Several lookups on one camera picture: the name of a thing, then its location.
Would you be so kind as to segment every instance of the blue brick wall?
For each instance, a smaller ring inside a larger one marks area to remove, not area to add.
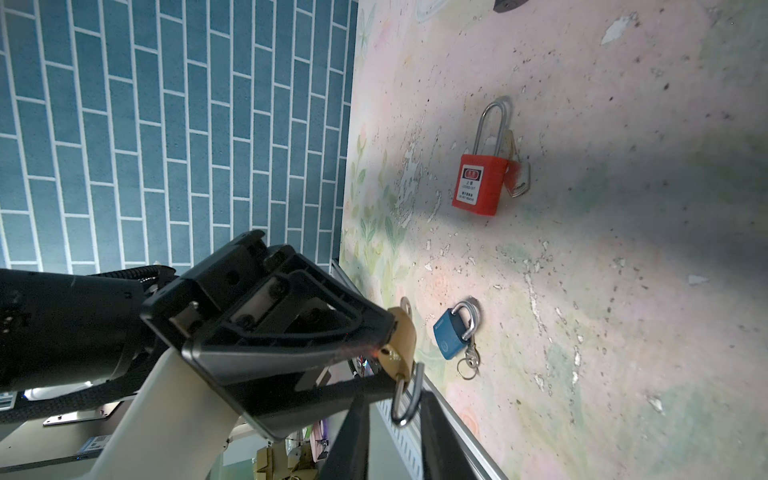
[[[0,267],[338,251],[357,4],[0,0]]]

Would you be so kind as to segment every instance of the warning label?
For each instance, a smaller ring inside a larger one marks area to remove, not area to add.
[[[456,200],[470,205],[476,205],[478,203],[480,182],[482,182],[482,171],[483,167],[476,165],[464,165],[462,167],[462,176],[458,181]]]

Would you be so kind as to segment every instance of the red padlock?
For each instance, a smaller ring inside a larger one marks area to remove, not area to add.
[[[498,107],[502,111],[502,122],[498,126],[496,136],[496,149],[493,156],[477,155],[480,146],[480,135],[485,116],[493,108]],[[478,215],[492,217],[496,215],[498,199],[502,193],[504,176],[512,162],[506,158],[500,158],[498,152],[502,148],[502,133],[507,124],[507,106],[504,102],[496,100],[492,102],[480,116],[478,133],[475,135],[475,147],[471,154],[462,155],[461,167],[458,169],[456,190],[453,195],[453,206],[470,211]]]

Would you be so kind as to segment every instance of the painted wall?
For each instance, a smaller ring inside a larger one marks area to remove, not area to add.
[[[253,228],[337,255],[356,3],[4,0],[0,17],[0,266],[184,271]]]
[[[344,270],[509,478],[768,478],[768,3],[492,3],[360,2]],[[477,217],[500,96],[532,186]],[[467,295],[472,381],[432,334]]]

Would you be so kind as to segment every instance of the metal shackle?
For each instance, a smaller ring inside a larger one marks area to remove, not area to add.
[[[496,149],[493,152],[494,157],[498,157],[498,152],[502,150],[502,133],[504,133],[504,126],[507,124],[508,118],[507,118],[507,105],[500,100],[494,100],[491,102],[491,104],[488,105],[488,107],[485,107],[485,110],[482,111],[482,115],[480,115],[480,123],[478,123],[478,133],[475,135],[475,147],[472,148],[472,154],[477,155],[478,154],[478,148],[480,147],[480,135],[482,135],[482,125],[485,123],[485,116],[488,114],[489,111],[493,107],[498,107],[499,110],[502,111],[502,121],[498,126],[498,133],[496,134]]]
[[[451,315],[455,315],[462,308],[466,308],[469,312],[469,327],[467,327],[467,330],[462,334],[462,340],[466,342],[475,335],[475,331],[480,326],[480,312],[478,311],[478,307],[474,304],[462,300],[461,302],[456,303],[456,306],[451,309]]]

